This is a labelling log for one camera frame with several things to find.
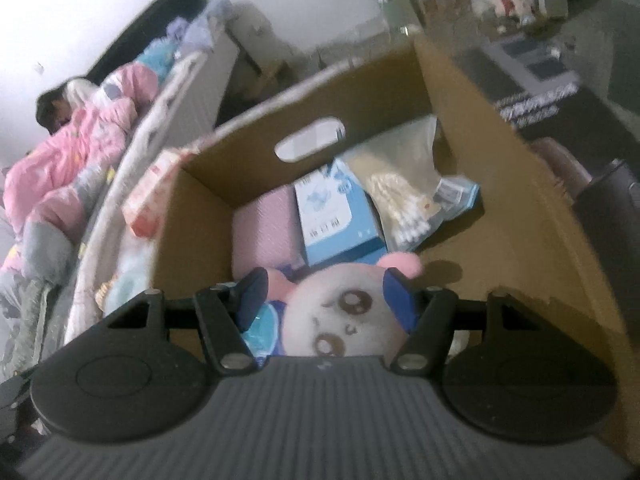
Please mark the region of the pink folded cloth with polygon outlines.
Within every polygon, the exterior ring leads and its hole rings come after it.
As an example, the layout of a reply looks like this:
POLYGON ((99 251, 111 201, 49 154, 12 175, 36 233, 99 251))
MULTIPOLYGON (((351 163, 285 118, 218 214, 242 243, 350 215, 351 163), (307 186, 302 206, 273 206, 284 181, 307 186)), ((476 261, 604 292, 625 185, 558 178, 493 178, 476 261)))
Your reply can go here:
POLYGON ((239 281, 255 268, 288 278, 306 266, 294 188, 283 185, 237 209, 232 218, 231 271, 239 281))

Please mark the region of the green floral pillow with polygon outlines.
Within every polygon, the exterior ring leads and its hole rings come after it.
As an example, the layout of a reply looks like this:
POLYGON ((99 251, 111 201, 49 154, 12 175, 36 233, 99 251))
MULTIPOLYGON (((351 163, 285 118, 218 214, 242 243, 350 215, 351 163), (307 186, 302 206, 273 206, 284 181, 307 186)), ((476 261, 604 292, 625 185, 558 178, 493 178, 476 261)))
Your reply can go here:
POLYGON ((53 287, 13 271, 1 272, 1 380, 34 367, 41 359, 53 287))

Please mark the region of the sleeping person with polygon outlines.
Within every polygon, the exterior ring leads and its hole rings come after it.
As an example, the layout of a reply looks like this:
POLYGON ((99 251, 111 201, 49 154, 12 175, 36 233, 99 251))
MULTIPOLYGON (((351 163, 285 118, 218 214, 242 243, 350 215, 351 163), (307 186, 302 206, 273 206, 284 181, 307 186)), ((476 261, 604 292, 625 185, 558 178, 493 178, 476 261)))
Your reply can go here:
POLYGON ((53 136, 65 126, 73 112, 84 107, 98 90, 98 86, 85 78, 70 78, 58 87, 44 92, 36 101, 36 121, 53 136))

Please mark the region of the black headboard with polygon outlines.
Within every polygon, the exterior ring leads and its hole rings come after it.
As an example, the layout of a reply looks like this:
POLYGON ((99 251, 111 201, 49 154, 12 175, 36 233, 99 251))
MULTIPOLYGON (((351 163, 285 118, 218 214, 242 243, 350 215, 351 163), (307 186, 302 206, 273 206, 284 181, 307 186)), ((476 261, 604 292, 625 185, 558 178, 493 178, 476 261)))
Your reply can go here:
POLYGON ((175 18, 191 21, 206 7, 208 0, 153 0, 111 43, 86 73, 99 84, 109 73, 132 61, 156 38, 166 35, 175 18))

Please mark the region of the pink panda plush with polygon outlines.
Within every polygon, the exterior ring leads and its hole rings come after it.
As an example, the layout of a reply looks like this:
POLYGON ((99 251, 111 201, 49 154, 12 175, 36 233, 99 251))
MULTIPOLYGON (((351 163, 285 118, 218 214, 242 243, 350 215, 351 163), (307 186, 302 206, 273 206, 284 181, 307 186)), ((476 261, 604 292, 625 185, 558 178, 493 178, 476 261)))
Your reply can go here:
POLYGON ((259 359, 380 356, 393 361, 418 324, 410 281, 423 271, 413 252, 376 263, 337 263, 294 283, 256 268, 236 287, 236 326, 259 359))

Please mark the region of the grey white floor mat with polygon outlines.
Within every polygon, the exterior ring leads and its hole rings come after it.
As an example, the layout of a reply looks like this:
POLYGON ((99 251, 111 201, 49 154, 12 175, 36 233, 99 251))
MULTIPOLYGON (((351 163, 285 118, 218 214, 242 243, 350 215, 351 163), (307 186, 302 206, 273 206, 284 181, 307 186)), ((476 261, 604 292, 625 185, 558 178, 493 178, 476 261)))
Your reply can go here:
POLYGON ((580 83, 574 70, 562 62, 562 51, 549 41, 518 34, 484 44, 482 50, 532 96, 580 83))

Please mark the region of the brown cardboard box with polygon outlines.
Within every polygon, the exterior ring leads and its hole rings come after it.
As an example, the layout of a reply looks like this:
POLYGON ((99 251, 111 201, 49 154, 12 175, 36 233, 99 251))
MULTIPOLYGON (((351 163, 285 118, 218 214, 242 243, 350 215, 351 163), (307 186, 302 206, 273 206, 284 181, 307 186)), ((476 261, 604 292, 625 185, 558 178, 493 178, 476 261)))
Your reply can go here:
POLYGON ((172 185, 152 284, 174 299, 229 281, 238 208, 376 137, 392 160, 364 155, 356 169, 399 174, 449 210, 420 249, 425 281, 470 299, 510 292, 612 367, 620 393, 603 435, 636 460, 638 356, 568 195, 424 37, 328 68, 216 128, 172 185))

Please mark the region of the cotton swab bag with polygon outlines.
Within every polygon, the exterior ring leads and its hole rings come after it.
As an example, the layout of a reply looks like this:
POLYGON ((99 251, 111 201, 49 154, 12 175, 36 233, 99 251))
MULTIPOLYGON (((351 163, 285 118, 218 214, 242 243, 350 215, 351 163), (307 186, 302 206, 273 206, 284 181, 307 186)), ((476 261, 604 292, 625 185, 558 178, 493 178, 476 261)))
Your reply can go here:
POLYGON ((341 154, 381 220, 387 249, 412 252, 440 226, 474 208, 480 185, 435 165, 434 115, 407 122, 341 154))

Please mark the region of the orange white knitted toy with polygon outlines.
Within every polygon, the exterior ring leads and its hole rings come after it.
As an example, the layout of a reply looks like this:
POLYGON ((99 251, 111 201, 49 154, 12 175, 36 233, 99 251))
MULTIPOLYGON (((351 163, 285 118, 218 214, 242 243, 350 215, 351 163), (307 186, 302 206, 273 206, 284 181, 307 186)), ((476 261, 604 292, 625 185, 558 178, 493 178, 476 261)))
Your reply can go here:
POLYGON ((105 298, 110 293, 112 286, 112 281, 104 282, 99 286, 99 288, 96 290, 96 293, 94 294, 94 301, 96 302, 96 306, 101 311, 104 310, 105 298))

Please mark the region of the red pink wipes pack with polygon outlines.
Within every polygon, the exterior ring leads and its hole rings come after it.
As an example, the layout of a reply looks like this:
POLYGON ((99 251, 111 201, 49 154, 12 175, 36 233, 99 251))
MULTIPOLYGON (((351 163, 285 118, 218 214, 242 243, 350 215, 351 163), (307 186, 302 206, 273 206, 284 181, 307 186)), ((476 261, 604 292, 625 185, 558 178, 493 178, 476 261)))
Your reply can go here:
POLYGON ((134 236, 153 238, 157 234, 175 177, 194 155, 195 152, 187 148, 165 148, 145 170, 122 204, 122 216, 134 236))

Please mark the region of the white plaid mattress pad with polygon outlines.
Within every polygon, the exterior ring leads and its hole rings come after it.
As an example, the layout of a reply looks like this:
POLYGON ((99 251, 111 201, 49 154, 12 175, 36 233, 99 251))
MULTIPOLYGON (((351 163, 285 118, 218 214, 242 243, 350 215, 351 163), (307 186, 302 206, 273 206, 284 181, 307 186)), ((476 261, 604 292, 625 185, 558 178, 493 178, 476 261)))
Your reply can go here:
POLYGON ((134 128, 80 245, 66 342, 102 318, 94 294, 115 272, 127 232, 122 215, 126 198, 165 148, 182 148, 213 130, 238 57, 234 44, 219 41, 213 50, 195 51, 178 61, 134 128))

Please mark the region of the blue clothes pile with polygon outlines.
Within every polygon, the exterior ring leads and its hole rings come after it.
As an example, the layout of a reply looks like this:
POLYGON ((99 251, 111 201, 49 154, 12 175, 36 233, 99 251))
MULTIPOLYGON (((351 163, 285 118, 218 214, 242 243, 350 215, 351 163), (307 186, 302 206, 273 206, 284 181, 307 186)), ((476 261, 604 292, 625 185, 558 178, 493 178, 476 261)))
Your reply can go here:
POLYGON ((213 50, 217 35, 234 17, 230 0, 212 0, 192 21, 178 16, 165 28, 165 35, 153 39, 134 59, 155 70, 168 73, 174 63, 188 54, 213 50))

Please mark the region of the blue white wipes pack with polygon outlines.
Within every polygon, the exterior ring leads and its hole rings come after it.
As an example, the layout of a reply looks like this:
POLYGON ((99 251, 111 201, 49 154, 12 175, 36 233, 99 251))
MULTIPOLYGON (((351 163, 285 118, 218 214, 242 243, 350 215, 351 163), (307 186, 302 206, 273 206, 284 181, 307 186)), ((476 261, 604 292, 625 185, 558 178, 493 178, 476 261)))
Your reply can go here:
POLYGON ((102 301, 105 315, 116 311, 150 287, 155 246, 152 243, 129 248, 122 253, 113 281, 102 301))

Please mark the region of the blue mask box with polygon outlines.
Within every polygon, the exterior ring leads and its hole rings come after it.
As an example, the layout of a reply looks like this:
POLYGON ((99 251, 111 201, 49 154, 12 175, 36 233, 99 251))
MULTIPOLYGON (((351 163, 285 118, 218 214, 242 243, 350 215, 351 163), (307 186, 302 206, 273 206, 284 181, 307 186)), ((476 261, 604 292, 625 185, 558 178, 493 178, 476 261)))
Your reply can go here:
POLYGON ((339 159, 294 183, 306 263, 321 269, 342 262, 371 263, 386 243, 367 192, 339 159))

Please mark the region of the pink and grey quilt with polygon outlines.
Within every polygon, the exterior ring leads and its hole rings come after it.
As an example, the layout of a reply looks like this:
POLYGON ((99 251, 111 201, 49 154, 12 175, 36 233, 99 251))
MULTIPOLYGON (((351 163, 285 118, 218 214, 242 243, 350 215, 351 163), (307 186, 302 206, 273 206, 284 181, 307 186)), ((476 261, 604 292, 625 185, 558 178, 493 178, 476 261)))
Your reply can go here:
POLYGON ((148 66, 120 66, 65 126, 9 170, 3 206, 14 244, 3 271, 62 283, 108 170, 158 90, 160 80, 148 66))

